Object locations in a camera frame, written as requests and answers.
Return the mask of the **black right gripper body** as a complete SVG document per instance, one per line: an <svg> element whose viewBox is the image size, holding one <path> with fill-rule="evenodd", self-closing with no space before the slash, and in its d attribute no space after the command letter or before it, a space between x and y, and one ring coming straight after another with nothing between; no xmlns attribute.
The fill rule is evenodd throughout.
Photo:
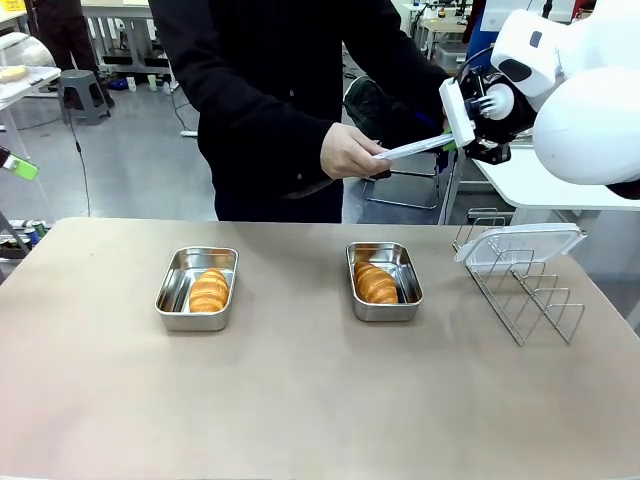
<svg viewBox="0 0 640 480"><path fill-rule="evenodd" d="M501 73L471 68L458 83L475 139L464 147L468 158L488 164L511 159L509 144L535 120L535 110Z"/></svg>

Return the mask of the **person right hand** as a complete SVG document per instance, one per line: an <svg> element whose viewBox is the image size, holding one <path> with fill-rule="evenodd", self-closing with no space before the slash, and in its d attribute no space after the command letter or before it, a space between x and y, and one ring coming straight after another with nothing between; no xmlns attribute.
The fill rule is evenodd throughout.
<svg viewBox="0 0 640 480"><path fill-rule="evenodd" d="M384 148L356 127L334 123L322 142L320 165L334 180L371 177L391 168L389 160L376 158L383 152Z"/></svg>

